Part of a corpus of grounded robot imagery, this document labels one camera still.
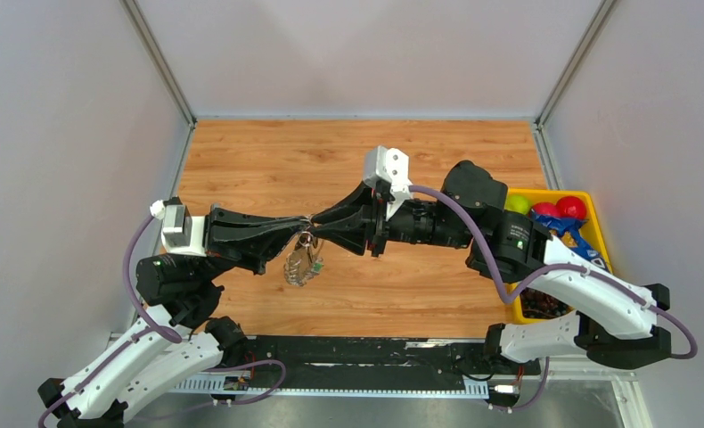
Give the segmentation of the yellow plastic bin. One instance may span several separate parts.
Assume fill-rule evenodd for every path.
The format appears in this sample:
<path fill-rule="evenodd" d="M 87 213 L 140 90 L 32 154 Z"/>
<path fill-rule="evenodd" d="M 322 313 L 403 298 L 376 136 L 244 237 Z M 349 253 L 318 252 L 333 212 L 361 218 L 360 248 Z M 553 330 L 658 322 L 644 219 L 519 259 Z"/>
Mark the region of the yellow plastic bin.
<path fill-rule="evenodd" d="M 572 195 L 579 197 L 585 202 L 585 205 L 588 209 L 588 214 L 587 218 L 585 219 L 585 224 L 582 226 L 580 229 L 581 235 L 597 250 L 601 253 L 603 256 L 604 260 L 607 263 L 607 268 L 602 268 L 598 266 L 599 268 L 602 268 L 608 272 L 612 270 L 611 264 L 610 264 L 610 258 L 609 254 L 607 252 L 604 239 L 602 236 L 602 231 L 600 229 L 598 219 L 595 213 L 594 205 L 593 205 L 593 200 L 591 199 L 590 195 L 586 192 L 579 192 L 579 191 L 559 191 L 559 190 L 537 190 L 537 189 L 520 189 L 520 188 L 511 188 L 508 191 L 508 195 L 510 194 L 522 194 L 525 197 L 527 197 L 531 202 L 534 204 L 537 204 L 539 202 L 551 202 L 555 203 L 564 196 Z M 524 316 L 521 315 L 520 312 L 520 297 L 518 297 L 516 300 L 513 301 L 511 304 L 511 321 L 514 324 L 533 324 L 536 322 L 540 322 L 542 320 L 537 320 L 537 319 L 528 319 L 525 318 Z"/>

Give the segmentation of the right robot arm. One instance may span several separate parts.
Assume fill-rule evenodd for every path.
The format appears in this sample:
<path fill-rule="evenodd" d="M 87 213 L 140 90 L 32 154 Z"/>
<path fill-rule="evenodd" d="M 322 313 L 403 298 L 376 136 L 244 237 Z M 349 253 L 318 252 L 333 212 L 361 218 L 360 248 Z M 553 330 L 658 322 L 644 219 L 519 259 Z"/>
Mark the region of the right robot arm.
<path fill-rule="evenodd" d="M 463 160 L 439 191 L 370 176 L 346 198 L 312 217 L 312 233 L 362 255 L 390 242 L 467 249 L 466 266 L 492 279 L 501 300 L 527 289 L 570 306 L 568 314 L 529 325 L 488 328 L 483 359 L 505 372 L 516 363 L 582 354 L 603 366 L 636 369 L 672 358 L 661 284 L 638 286 L 582 258 L 535 220 L 504 207 L 508 193 L 483 168 Z"/>

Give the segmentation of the pink ball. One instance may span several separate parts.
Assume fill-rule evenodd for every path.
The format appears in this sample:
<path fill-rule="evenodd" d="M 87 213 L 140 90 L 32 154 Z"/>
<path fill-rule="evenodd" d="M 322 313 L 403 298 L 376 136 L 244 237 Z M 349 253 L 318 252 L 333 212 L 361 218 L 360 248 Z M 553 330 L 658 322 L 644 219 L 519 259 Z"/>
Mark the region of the pink ball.
<path fill-rule="evenodd" d="M 561 212 L 555 203 L 539 202 L 531 207 L 531 211 L 537 216 L 561 218 Z"/>

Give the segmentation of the purple grapes bunch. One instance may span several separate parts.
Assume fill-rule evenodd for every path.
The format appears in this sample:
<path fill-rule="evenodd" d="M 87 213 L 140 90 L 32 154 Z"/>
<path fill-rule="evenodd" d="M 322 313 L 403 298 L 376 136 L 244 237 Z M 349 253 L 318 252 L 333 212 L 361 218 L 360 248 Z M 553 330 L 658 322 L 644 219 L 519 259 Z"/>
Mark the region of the purple grapes bunch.
<path fill-rule="evenodd" d="M 528 288 L 520 294 L 520 312 L 528 319 L 554 319 L 571 310 L 570 305 L 544 292 Z"/>

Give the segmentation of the green ball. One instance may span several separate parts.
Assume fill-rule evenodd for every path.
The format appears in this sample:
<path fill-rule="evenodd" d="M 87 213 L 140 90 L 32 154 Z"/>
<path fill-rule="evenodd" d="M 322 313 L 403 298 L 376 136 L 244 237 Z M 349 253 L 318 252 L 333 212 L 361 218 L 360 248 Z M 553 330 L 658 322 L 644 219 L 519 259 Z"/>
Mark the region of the green ball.
<path fill-rule="evenodd" d="M 533 203 L 522 194 L 510 194 L 507 196 L 504 209 L 527 216 Z"/>

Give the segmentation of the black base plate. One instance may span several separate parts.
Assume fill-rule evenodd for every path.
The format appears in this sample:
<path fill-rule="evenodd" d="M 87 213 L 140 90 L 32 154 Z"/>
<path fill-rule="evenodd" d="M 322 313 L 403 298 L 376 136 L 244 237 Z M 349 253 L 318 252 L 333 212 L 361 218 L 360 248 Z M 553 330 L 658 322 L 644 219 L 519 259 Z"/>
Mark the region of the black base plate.
<path fill-rule="evenodd" d="M 218 364 L 227 368 L 258 362 L 248 368 L 252 384 L 272 386 L 286 378 L 356 379 L 386 384 L 405 379 L 444 378 L 449 374 L 483 380 L 491 375 L 538 375 L 538 361 L 520 365 L 499 355 L 485 355 L 481 341 L 429 341 L 423 338 L 325 337 L 258 335 L 244 340 Z"/>

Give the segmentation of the metal keyring plate with rings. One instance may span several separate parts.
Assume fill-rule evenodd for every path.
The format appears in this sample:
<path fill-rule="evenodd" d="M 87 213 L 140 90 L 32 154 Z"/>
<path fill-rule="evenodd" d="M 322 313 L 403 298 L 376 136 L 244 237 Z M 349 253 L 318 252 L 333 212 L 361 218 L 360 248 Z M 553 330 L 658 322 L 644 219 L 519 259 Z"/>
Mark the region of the metal keyring plate with rings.
<path fill-rule="evenodd" d="M 303 287 L 317 277 L 323 268 L 322 248 L 323 240 L 308 231 L 300 233 L 284 263 L 285 282 Z"/>

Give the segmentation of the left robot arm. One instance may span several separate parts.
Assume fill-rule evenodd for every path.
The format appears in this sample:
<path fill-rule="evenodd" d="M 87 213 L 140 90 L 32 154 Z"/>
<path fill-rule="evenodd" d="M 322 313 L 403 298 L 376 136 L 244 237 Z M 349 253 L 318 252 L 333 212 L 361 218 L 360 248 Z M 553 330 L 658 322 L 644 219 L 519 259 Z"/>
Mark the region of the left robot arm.
<path fill-rule="evenodd" d="M 39 426 L 53 416 L 60 427 L 122 427 L 192 375 L 233 372 L 245 385 L 260 366 L 240 326 L 215 316 L 223 292 L 216 280 L 233 269 L 263 274 L 309 220 L 220 208 L 194 216 L 177 198 L 153 203 L 148 219 L 161 223 L 164 251 L 125 259 L 123 269 L 138 318 L 87 366 L 39 386 Z"/>

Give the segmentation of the blue chips bag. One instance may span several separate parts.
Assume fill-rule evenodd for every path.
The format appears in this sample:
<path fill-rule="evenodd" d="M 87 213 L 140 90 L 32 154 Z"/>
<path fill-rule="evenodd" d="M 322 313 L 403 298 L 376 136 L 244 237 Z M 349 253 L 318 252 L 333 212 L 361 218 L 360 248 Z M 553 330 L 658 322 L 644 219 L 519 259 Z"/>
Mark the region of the blue chips bag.
<path fill-rule="evenodd" d="M 581 235 L 580 229 L 585 224 L 584 220 L 557 218 L 541 214 L 531 214 L 530 217 L 542 226 L 549 228 L 554 235 L 558 236 L 568 248 L 581 258 L 601 268 L 608 267 L 601 253 Z"/>

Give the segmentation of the red ball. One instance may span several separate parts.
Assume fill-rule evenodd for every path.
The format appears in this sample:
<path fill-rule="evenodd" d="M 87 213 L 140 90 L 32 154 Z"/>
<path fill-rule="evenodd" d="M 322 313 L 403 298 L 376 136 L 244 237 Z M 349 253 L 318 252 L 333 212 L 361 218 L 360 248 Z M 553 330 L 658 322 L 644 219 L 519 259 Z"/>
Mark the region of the red ball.
<path fill-rule="evenodd" d="M 579 197 L 568 195 L 561 197 L 556 202 L 557 211 L 561 218 L 575 218 L 585 220 L 587 218 L 588 209 L 585 202 Z"/>

